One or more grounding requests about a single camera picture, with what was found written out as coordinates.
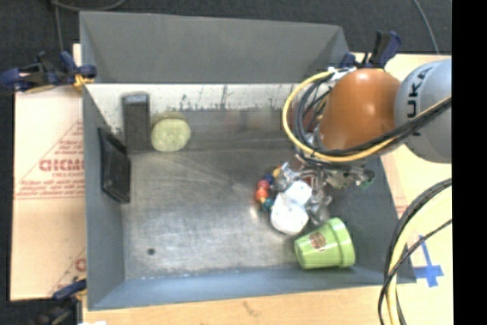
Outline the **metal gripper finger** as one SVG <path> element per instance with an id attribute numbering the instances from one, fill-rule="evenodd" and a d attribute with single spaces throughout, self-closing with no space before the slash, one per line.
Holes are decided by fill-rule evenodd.
<path id="1" fill-rule="evenodd" d="M 322 225 L 330 219 L 329 205 L 333 198 L 324 190 L 313 190 L 306 202 L 306 212 L 313 225 Z"/>
<path id="2" fill-rule="evenodd" d="M 275 191 L 287 191 L 298 180 L 300 180 L 299 173 L 289 162 L 285 162 L 278 168 L 273 182 L 273 189 Z"/>

